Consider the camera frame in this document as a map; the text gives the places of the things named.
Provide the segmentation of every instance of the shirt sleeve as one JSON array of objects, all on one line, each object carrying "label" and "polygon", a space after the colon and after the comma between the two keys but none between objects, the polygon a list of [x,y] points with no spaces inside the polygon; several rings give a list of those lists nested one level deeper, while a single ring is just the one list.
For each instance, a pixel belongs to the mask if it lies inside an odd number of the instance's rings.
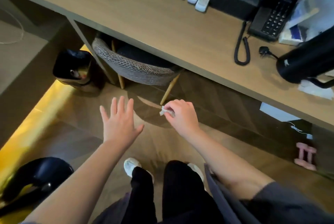
[{"label": "shirt sleeve", "polygon": [[268,184],[245,205],[262,224],[334,224],[333,215],[276,182]]}]

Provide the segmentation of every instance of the white sneaker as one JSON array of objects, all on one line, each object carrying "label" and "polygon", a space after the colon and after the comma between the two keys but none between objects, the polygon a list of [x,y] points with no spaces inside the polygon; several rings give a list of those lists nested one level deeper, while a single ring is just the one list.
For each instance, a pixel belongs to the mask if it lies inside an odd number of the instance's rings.
[{"label": "white sneaker", "polygon": [[188,163],[188,166],[194,171],[196,172],[199,177],[201,178],[202,182],[204,182],[204,175],[202,173],[202,171],[193,163]]},{"label": "white sneaker", "polygon": [[[142,165],[140,164],[140,162],[132,157],[128,158],[127,160],[124,161],[124,170],[125,173],[129,176],[132,177],[132,172],[133,169],[136,167],[142,167]],[[154,176],[152,175],[151,172],[147,171],[151,177],[152,177],[152,182],[154,184]]]}]

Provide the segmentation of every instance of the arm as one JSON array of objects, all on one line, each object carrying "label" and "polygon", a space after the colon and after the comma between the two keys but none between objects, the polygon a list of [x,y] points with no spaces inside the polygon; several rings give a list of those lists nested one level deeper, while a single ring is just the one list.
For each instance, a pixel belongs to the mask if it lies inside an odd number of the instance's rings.
[{"label": "arm", "polygon": [[46,198],[25,222],[40,224],[86,224],[111,171],[142,132],[144,125],[134,128],[133,99],[124,111],[124,97],[117,106],[113,98],[110,118],[100,107],[104,140],[102,145],[61,186]]},{"label": "arm", "polygon": [[273,179],[209,137],[198,125],[194,106],[184,100],[170,101],[165,109],[175,112],[166,119],[202,155],[215,175],[237,198],[252,199]]}]

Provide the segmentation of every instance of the black pants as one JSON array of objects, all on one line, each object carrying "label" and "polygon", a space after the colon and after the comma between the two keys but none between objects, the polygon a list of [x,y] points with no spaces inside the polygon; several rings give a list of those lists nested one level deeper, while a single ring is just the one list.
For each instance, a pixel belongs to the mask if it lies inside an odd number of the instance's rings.
[{"label": "black pants", "polygon": [[[140,167],[132,172],[131,196],[122,224],[157,223],[151,175]],[[170,161],[164,172],[163,223],[224,223],[200,176],[180,161]]]}]

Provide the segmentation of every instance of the gray woven chair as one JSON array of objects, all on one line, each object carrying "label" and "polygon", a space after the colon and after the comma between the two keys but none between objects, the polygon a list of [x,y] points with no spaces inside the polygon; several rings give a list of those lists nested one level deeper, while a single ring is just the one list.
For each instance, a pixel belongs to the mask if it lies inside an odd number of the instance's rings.
[{"label": "gray woven chair", "polygon": [[110,49],[107,39],[111,37],[97,36],[92,47],[97,56],[116,71],[121,88],[125,88],[123,77],[147,85],[169,84],[160,102],[164,104],[183,68],[129,44],[115,49],[114,39]]}]

